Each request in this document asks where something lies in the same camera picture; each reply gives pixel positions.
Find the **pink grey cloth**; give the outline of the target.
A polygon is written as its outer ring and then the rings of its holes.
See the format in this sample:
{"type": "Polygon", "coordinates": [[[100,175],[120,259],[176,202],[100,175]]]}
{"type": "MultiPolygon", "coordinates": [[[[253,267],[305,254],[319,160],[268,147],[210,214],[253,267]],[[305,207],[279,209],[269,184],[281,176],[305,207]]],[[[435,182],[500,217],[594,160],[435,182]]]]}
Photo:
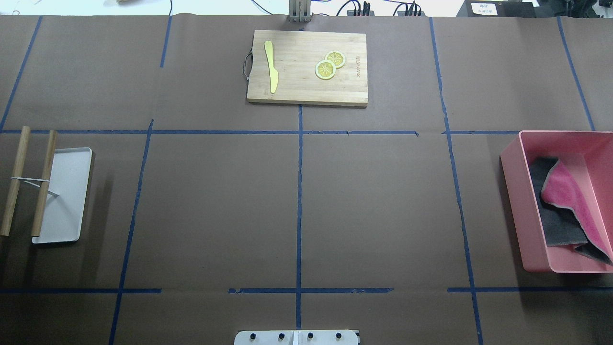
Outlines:
{"type": "Polygon", "coordinates": [[[562,159],[537,157],[528,170],[546,247],[611,266],[612,250],[601,232],[601,218],[562,159]]]}

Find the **yellow plastic knife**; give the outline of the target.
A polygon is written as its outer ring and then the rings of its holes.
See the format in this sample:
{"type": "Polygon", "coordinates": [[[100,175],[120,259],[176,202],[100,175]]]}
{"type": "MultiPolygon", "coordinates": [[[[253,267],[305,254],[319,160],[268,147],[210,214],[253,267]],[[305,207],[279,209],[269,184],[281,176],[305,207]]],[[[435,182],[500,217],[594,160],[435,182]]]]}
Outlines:
{"type": "Polygon", "coordinates": [[[270,93],[275,94],[279,83],[279,72],[274,66],[274,46],[272,41],[263,42],[267,66],[269,70],[270,93]]]}

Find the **lemon slice near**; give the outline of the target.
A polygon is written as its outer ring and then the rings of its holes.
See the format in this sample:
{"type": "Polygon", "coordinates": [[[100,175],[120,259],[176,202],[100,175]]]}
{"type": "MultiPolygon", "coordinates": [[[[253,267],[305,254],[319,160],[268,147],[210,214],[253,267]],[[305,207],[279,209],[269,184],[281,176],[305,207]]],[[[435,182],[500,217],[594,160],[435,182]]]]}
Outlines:
{"type": "Polygon", "coordinates": [[[327,59],[318,61],[314,68],[316,77],[325,81],[332,79],[336,74],[336,70],[336,65],[327,59]]]}

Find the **lemon slice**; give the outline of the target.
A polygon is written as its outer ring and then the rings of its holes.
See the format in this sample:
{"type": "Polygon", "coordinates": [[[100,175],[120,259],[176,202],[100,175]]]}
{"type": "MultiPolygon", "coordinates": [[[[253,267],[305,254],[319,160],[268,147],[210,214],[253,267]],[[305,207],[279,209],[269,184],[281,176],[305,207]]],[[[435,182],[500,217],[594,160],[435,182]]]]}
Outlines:
{"type": "Polygon", "coordinates": [[[336,69],[343,68],[346,65],[346,56],[343,52],[333,50],[325,55],[326,61],[330,61],[336,69]]]}
{"type": "Polygon", "coordinates": [[[336,74],[336,70],[336,65],[327,59],[318,61],[314,68],[316,77],[325,81],[332,79],[336,74]]]}

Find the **lemon slice far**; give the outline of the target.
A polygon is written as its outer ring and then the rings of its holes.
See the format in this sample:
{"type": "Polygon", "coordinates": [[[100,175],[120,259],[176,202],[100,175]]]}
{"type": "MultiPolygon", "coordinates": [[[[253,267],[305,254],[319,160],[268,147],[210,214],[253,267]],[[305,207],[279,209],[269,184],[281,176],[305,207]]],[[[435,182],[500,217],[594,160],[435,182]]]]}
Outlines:
{"type": "Polygon", "coordinates": [[[336,69],[343,68],[346,65],[346,56],[343,52],[333,50],[325,55],[326,61],[330,61],[336,69]]]}

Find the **bamboo cutting board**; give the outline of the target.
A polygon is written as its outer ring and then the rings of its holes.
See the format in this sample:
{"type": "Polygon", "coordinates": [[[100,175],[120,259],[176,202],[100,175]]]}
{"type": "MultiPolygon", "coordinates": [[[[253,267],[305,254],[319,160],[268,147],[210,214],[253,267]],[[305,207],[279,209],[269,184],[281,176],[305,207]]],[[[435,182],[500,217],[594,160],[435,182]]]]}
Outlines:
{"type": "Polygon", "coordinates": [[[251,54],[247,86],[250,103],[368,106],[365,34],[257,29],[251,54]],[[265,41],[273,42],[274,66],[279,72],[275,94],[270,93],[265,41]],[[321,80],[315,75],[315,65],[333,50],[345,54],[346,65],[337,69],[332,79],[321,80]]]}

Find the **black adapter box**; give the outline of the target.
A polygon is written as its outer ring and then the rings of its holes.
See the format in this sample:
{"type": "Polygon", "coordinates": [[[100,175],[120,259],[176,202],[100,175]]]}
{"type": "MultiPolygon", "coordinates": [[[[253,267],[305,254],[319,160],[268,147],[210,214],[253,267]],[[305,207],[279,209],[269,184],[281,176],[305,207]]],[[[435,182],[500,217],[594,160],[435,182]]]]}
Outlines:
{"type": "Polygon", "coordinates": [[[465,0],[456,17],[536,18],[536,11],[531,2],[465,0]]]}

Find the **white rectangular tray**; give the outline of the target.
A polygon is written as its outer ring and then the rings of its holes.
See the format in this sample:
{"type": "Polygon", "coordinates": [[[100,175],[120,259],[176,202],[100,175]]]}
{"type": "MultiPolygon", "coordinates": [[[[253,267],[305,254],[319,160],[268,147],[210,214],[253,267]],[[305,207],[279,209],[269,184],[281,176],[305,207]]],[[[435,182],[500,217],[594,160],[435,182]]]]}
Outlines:
{"type": "Polygon", "coordinates": [[[79,240],[93,162],[89,147],[55,150],[42,227],[33,244],[79,240]]]}

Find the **wooden rack rod front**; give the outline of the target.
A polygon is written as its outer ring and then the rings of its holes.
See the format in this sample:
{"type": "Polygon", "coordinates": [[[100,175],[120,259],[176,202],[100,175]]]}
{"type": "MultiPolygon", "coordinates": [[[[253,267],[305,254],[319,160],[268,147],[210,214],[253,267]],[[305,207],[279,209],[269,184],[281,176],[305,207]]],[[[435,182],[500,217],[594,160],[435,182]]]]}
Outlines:
{"type": "Polygon", "coordinates": [[[31,230],[32,237],[40,236],[43,218],[44,218],[44,211],[46,207],[46,199],[47,199],[47,195],[49,191],[50,177],[52,174],[52,166],[53,166],[53,159],[54,159],[54,154],[55,154],[56,143],[57,143],[57,131],[51,130],[49,132],[49,137],[48,137],[48,142],[47,142],[47,147],[46,147],[46,152],[45,152],[45,161],[44,161],[44,166],[43,166],[43,171],[42,171],[42,177],[40,177],[40,179],[42,179],[42,182],[40,183],[39,194],[37,197],[33,226],[31,230]]]}

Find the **wooden rack rod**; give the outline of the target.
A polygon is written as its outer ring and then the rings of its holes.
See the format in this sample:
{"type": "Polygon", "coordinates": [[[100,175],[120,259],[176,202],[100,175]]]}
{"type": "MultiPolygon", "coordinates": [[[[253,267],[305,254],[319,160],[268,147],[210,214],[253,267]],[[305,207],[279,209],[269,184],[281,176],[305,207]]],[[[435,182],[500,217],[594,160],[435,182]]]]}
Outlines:
{"type": "Polygon", "coordinates": [[[6,208],[2,218],[1,236],[9,236],[11,231],[12,219],[14,216],[15,206],[17,204],[18,191],[20,188],[20,180],[23,176],[23,169],[25,166],[25,158],[28,150],[29,136],[31,129],[28,126],[23,126],[21,130],[20,139],[17,147],[17,155],[14,161],[12,175],[10,179],[10,186],[6,200],[6,208]]]}
{"type": "Polygon", "coordinates": [[[37,197],[33,226],[31,230],[32,237],[40,236],[43,218],[44,218],[44,211],[46,207],[46,199],[47,199],[47,195],[49,191],[50,177],[52,174],[52,166],[53,166],[53,159],[54,159],[54,154],[55,154],[56,143],[57,143],[57,131],[51,130],[49,132],[49,137],[48,137],[48,142],[47,142],[47,147],[46,147],[46,152],[45,152],[45,161],[44,161],[44,166],[43,166],[43,171],[42,171],[42,177],[40,177],[40,179],[42,179],[42,182],[40,183],[39,194],[37,197]]]}

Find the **pink plastic bin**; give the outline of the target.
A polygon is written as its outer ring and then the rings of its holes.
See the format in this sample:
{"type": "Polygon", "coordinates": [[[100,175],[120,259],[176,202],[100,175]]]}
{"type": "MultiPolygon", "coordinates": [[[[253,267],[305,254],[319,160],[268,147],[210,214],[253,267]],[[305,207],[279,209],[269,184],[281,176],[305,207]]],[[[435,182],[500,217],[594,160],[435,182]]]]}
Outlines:
{"type": "Polygon", "coordinates": [[[611,131],[524,130],[501,153],[523,268],[528,272],[610,274],[612,266],[549,247],[529,173],[539,157],[558,157],[578,184],[606,251],[612,251],[611,131]]]}

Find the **wooden rack rod rear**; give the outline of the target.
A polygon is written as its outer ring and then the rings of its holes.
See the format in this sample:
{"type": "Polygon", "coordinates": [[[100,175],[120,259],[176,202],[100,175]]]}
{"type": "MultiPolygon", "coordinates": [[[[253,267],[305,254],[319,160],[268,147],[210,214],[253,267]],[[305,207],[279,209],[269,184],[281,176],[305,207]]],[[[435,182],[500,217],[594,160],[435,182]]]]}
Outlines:
{"type": "Polygon", "coordinates": [[[10,186],[6,200],[6,208],[2,218],[1,236],[9,236],[11,231],[12,219],[14,216],[15,206],[17,204],[18,191],[20,188],[20,180],[23,176],[23,169],[25,166],[25,158],[28,150],[29,136],[31,129],[28,126],[23,126],[21,130],[20,139],[17,147],[17,155],[14,161],[12,175],[10,179],[10,186]]]}

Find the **aluminium frame post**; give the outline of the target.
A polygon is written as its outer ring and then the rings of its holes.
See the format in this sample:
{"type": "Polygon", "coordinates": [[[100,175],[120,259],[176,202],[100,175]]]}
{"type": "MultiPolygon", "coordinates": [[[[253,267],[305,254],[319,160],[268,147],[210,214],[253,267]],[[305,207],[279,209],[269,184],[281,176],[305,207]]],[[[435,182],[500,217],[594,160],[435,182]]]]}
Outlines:
{"type": "Polygon", "coordinates": [[[289,0],[287,19],[291,23],[308,23],[312,20],[311,0],[289,0]]]}

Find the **white pedestal column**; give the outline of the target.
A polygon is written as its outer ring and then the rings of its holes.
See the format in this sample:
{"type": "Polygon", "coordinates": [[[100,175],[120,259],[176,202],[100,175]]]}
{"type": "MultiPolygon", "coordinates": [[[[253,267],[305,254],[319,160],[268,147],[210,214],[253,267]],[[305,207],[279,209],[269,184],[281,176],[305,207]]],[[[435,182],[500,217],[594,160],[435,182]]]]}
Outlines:
{"type": "Polygon", "coordinates": [[[330,330],[251,330],[240,331],[235,345],[360,345],[359,332],[330,330]]]}

